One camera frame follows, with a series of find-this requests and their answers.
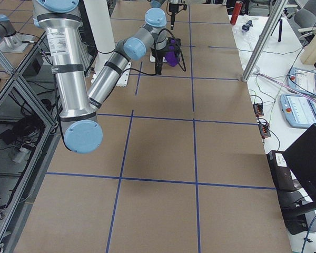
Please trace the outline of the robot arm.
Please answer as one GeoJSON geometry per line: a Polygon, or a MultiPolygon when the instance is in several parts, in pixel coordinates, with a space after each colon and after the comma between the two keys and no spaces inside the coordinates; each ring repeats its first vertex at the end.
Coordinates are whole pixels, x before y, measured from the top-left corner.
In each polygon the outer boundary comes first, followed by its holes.
{"type": "Polygon", "coordinates": [[[34,21],[46,32],[62,100],[60,127],[65,146],[76,153],[96,150],[103,139],[97,110],[111,94],[131,60],[150,48],[166,47],[166,14],[162,1],[151,1],[145,24],[135,35],[115,43],[106,1],[34,1],[34,21]],[[86,86],[79,26],[86,14],[97,48],[92,85],[86,86]]]}
{"type": "MultiPolygon", "coordinates": [[[[160,8],[166,0],[150,0],[151,7],[160,8]]],[[[174,30],[175,18],[181,11],[187,10],[187,3],[181,0],[169,0],[166,4],[166,12],[170,17],[170,27],[174,30]]]]}

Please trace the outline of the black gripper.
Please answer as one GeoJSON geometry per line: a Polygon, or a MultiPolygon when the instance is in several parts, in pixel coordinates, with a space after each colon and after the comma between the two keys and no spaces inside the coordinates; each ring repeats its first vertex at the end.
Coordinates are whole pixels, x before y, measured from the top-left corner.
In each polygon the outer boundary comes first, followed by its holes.
{"type": "Polygon", "coordinates": [[[155,62],[155,74],[162,74],[163,58],[165,57],[165,48],[151,48],[152,56],[155,62]]]}
{"type": "Polygon", "coordinates": [[[175,15],[185,10],[186,10],[186,3],[168,3],[167,4],[167,14],[171,16],[170,18],[171,30],[174,30],[175,15]]]}

